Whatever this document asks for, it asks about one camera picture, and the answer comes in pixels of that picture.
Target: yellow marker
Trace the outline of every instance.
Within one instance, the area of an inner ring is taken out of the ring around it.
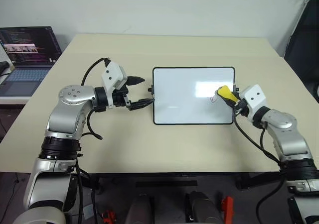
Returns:
[[[237,102],[238,99],[236,98],[236,96],[234,96],[234,94],[230,91],[230,89],[228,88],[228,86],[223,86],[221,88],[218,89],[217,93],[226,99],[230,99],[234,102]]]

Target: black cable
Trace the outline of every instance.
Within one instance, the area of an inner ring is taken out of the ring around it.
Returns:
[[[0,76],[6,76],[6,75],[9,75],[10,73],[4,73],[4,74],[1,74]]]
[[[258,219],[258,221],[259,221],[260,224],[263,224],[263,222],[262,222],[261,219],[260,219],[260,214],[259,214],[259,208],[260,208],[260,206],[262,205],[262,203],[263,203],[264,201],[266,201],[268,198],[270,198],[272,195],[274,195],[276,192],[278,192],[278,191],[281,189],[281,187],[282,187],[283,184],[284,184],[284,181],[285,181],[285,179],[282,178],[282,179],[280,180],[279,185],[278,185],[273,191],[271,191],[269,194],[267,194],[266,196],[264,196],[264,197],[257,203],[257,205],[256,205],[256,216],[257,216],[257,219]]]
[[[89,69],[85,72],[84,77],[83,77],[82,82],[81,82],[81,85],[82,85],[82,86],[84,85],[85,80],[86,80],[88,74],[90,73],[90,71],[91,71],[97,64],[99,64],[101,61],[104,61],[104,62],[105,62],[105,66],[107,66],[107,65],[111,62],[111,60],[110,60],[109,58],[100,58],[99,60],[97,60],[96,62],[94,62],[94,63],[89,67]]]
[[[266,131],[266,129],[265,129],[265,128],[263,128],[263,131],[262,131],[262,132],[261,132],[261,134],[260,134],[260,147],[261,147],[262,149],[264,149],[264,142],[263,142],[263,139],[264,139],[265,131]]]
[[[262,147],[260,147],[254,140],[252,140],[251,137],[248,136],[248,134],[245,133],[245,131],[239,126],[239,124],[237,123],[237,119],[236,119],[236,114],[235,114],[235,109],[233,110],[233,119],[234,119],[234,123],[236,125],[236,127],[238,128],[238,130],[259,150],[261,150],[268,158],[270,158],[271,160],[275,161],[278,165],[280,164],[280,161],[270,152],[268,152],[267,150],[263,149]]]
[[[92,200],[92,206],[93,206],[93,215],[94,215],[94,223],[98,224],[98,218],[96,215],[96,205],[95,205],[95,187],[94,187],[94,183],[93,180],[91,178],[91,175],[89,173],[87,173],[86,171],[84,171],[83,169],[80,168],[81,173],[83,173],[84,175],[86,175],[90,181],[90,186],[91,186],[91,200]]]
[[[76,169],[76,176],[78,178],[79,198],[80,198],[78,224],[81,224],[82,223],[82,215],[83,215],[83,186],[82,186],[82,179],[81,179],[78,159],[76,159],[75,169]]]
[[[17,185],[18,183],[19,183],[18,174],[15,173],[15,181],[14,181],[14,186],[13,186],[12,194],[11,194],[11,196],[10,196],[10,198],[9,198],[8,204],[6,205],[6,208],[5,208],[5,210],[4,210],[4,213],[3,213],[3,216],[2,216],[2,218],[1,218],[0,224],[3,222],[4,217],[5,217],[5,215],[6,215],[6,212],[8,211],[8,208],[9,208],[9,206],[10,206],[12,200],[13,200],[14,193],[15,193],[14,190],[15,190],[15,187],[16,187],[16,185]]]
[[[96,137],[97,139],[102,140],[103,137],[100,136],[99,134],[95,133],[95,132],[93,131],[92,127],[91,127],[90,118],[91,118],[91,115],[92,115],[93,112],[94,112],[94,109],[91,109],[91,111],[88,113],[88,116],[87,116],[87,118],[86,118],[86,123],[87,123],[87,125],[88,125],[89,132],[82,134],[82,137],[83,137],[83,136],[86,136],[86,135],[93,135],[93,136]]]
[[[2,129],[4,130],[4,132],[5,132],[5,134],[6,134],[8,131],[7,131],[7,129],[4,127],[1,118],[0,118],[0,125],[1,125]]]

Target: floor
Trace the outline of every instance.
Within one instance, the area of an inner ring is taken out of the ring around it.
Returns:
[[[15,119],[20,114],[22,108],[20,105],[11,106],[8,109],[6,106],[0,106],[0,121],[5,129],[3,129],[0,123],[0,142],[2,141],[3,137],[5,136],[6,131],[8,131],[15,121]]]
[[[13,220],[23,212],[22,199],[29,178],[28,174],[18,174],[19,183],[16,185],[14,198],[9,206],[2,224],[11,224]],[[255,215],[256,203],[277,184],[268,184],[262,187],[245,191],[238,191],[235,186],[234,175],[213,176],[187,176],[187,177],[106,177],[100,179],[104,191],[96,195],[96,203],[99,212],[113,210],[117,216],[117,224],[123,224],[134,197],[139,194],[148,194],[154,198],[155,223],[183,223],[184,196],[191,191],[204,192],[211,200],[216,202],[216,197],[231,196],[234,198],[235,216],[234,224],[258,223]],[[197,186],[179,187],[136,187],[137,182],[146,181],[197,181]],[[0,218],[12,194],[15,181],[14,173],[0,173]],[[287,198],[290,195],[283,187],[275,196],[267,200],[261,208],[261,218],[264,223],[290,224],[287,206]],[[90,190],[84,188],[84,206],[91,204]],[[73,209],[69,212],[71,223],[77,223],[78,198]],[[93,224],[93,218],[83,219],[84,224]]]

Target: laptop keyboard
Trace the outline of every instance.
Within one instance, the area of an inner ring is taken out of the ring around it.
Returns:
[[[41,81],[44,79],[49,70],[27,70],[18,69],[9,75],[7,81]]]

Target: white wall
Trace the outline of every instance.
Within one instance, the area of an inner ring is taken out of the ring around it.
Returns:
[[[0,27],[76,33],[266,37],[283,54],[304,0],[0,0]]]

